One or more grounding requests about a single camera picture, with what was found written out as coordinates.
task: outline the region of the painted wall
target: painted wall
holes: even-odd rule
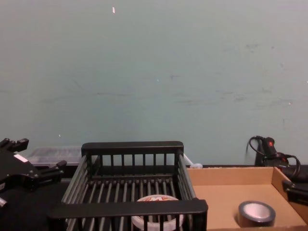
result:
[[[308,163],[307,40],[306,0],[2,0],[0,137],[250,164],[262,135]]]

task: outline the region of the cardboard box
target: cardboard box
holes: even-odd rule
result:
[[[277,168],[203,168],[188,172],[196,196],[208,204],[208,230],[239,230],[238,206],[248,200],[264,202],[276,212],[274,226],[262,231],[308,230],[308,207],[287,201],[282,181],[288,178]]]

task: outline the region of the silver tape roll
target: silver tape roll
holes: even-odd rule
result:
[[[245,201],[239,205],[238,223],[241,227],[272,226],[275,210],[260,201]]]

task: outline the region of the black bracket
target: black bracket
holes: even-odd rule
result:
[[[284,180],[282,187],[287,193],[288,201],[308,206],[308,183],[292,183]]]
[[[41,185],[61,181],[66,161],[38,170],[26,158],[14,153],[27,149],[28,144],[28,139],[15,142],[6,138],[0,141],[0,192],[15,186],[33,190]]]

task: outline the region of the white plastic piece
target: white plastic piece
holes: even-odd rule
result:
[[[185,155],[185,153],[183,155],[184,159],[188,162],[188,164],[193,165],[193,162],[187,157],[187,155]]]
[[[190,165],[190,168],[203,168],[203,166],[202,164],[196,163],[196,164]]]
[[[177,201],[178,199],[168,195],[150,195],[140,198],[138,201]],[[180,227],[183,224],[184,216],[180,215]],[[131,218],[132,223],[140,230],[144,228],[144,221],[141,217],[133,216]],[[176,220],[170,220],[164,222],[164,231],[173,231],[176,229]],[[148,222],[148,231],[160,231],[160,224],[158,222]]]
[[[24,158],[22,155],[20,155],[20,154],[15,154],[14,155],[14,157],[15,158],[17,158],[17,159],[19,159],[20,161],[22,161],[22,162],[28,162],[28,160],[26,159],[26,158]]]
[[[199,163],[194,164],[194,163],[187,157],[187,155],[185,155],[185,153],[184,153],[183,155],[184,155],[184,159],[188,162],[188,164],[190,164],[190,168],[203,168],[202,164],[199,164]]]

